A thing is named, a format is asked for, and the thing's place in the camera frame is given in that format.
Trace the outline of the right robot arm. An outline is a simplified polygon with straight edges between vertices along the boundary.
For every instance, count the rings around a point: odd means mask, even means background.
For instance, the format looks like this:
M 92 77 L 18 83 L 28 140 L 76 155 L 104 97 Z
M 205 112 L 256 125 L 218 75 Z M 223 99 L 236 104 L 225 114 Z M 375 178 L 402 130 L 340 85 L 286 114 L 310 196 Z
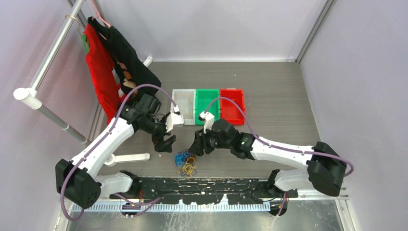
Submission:
M 239 159 L 271 161 L 292 167 L 291 170 L 271 172 L 267 191 L 275 198 L 290 190 L 308 188 L 336 197 L 346 176 L 346 160 L 324 142 L 302 146 L 271 141 L 240 132 L 224 119 L 216 121 L 210 128 L 197 130 L 189 152 L 203 156 L 215 149 L 228 149 Z

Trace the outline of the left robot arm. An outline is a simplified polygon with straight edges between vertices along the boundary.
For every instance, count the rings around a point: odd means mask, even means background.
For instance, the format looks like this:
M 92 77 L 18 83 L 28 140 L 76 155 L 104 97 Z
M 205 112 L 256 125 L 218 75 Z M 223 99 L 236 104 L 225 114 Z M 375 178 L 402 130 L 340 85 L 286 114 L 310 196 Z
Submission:
M 101 167 L 114 151 L 136 131 L 151 134 L 157 152 L 172 152 L 176 136 L 171 135 L 175 125 L 184 123 L 177 104 L 173 112 L 161 119 L 155 117 L 160 101 L 143 95 L 133 105 L 119 106 L 117 114 L 106 129 L 82 152 L 71 160 L 61 159 L 55 166 L 57 192 L 83 209 L 93 206 L 101 197 L 115 195 L 129 199 L 140 195 L 139 177 L 127 170 L 116 174 L 99 176 Z

